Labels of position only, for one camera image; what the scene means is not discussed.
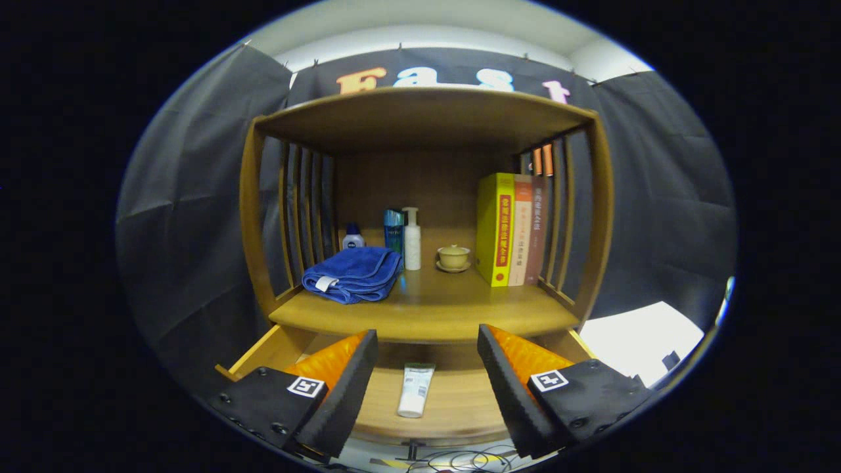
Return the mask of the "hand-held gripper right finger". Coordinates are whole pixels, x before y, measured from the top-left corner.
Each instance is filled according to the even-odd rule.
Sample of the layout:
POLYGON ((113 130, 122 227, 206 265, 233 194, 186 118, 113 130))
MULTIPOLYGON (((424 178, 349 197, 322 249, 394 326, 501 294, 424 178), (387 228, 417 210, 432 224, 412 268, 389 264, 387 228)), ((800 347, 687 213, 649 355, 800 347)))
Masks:
POLYGON ((652 396, 591 357, 574 362, 487 324, 477 350, 518 455, 537 459, 599 438, 652 396))

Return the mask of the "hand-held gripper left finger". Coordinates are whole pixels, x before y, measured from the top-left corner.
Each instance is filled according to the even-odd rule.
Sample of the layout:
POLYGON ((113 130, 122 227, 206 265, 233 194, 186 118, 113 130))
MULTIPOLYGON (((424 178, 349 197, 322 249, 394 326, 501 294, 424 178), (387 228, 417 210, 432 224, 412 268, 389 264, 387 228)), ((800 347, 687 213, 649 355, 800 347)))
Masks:
POLYGON ((208 398, 219 416, 286 454, 340 456, 355 426, 378 357, 375 330, 362 330, 293 363, 271 329, 229 383, 208 398))

